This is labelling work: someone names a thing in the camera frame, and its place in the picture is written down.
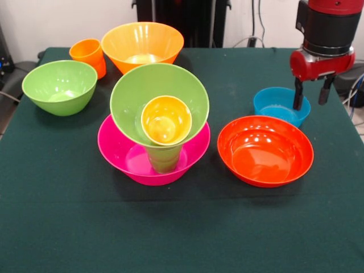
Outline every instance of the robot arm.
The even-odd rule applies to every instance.
[[[364,0],[300,0],[296,28],[304,34],[304,41],[290,59],[296,77],[294,109],[301,108],[303,81],[325,79],[318,99],[323,105],[335,76],[353,66],[355,53],[351,43],[363,5]]]

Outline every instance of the yellow cup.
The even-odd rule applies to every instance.
[[[155,97],[143,108],[142,129],[147,137],[158,145],[178,144],[187,137],[191,127],[191,112],[177,97]]]

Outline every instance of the green bowl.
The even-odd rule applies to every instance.
[[[86,63],[63,60],[43,64],[23,80],[24,94],[43,110],[73,115],[90,101],[97,82],[96,70]]]
[[[132,141],[147,148],[160,148],[145,135],[141,124],[144,106],[162,95],[181,99],[192,114],[192,128],[181,146],[196,136],[209,115],[206,89],[191,72],[173,64],[153,63],[136,67],[116,83],[110,99],[111,116],[117,127]]]

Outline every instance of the green cup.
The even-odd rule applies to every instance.
[[[187,137],[173,146],[152,143],[142,129],[144,106],[157,96],[175,96],[190,109],[192,128]],[[129,139],[146,148],[154,170],[175,169],[182,145],[204,127],[209,114],[209,98],[203,84],[191,72],[173,64],[153,63],[134,68],[116,83],[110,99],[111,116]]]

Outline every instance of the plastic cup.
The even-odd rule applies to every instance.
[[[142,111],[142,128],[147,137],[162,146],[178,144],[192,127],[188,106],[174,96],[159,96]]]
[[[180,159],[182,144],[160,149],[145,147],[149,162],[158,173],[169,173],[174,171]]]
[[[73,60],[91,65],[96,70],[98,79],[106,75],[105,58],[99,40],[79,41],[70,48],[69,54]]]

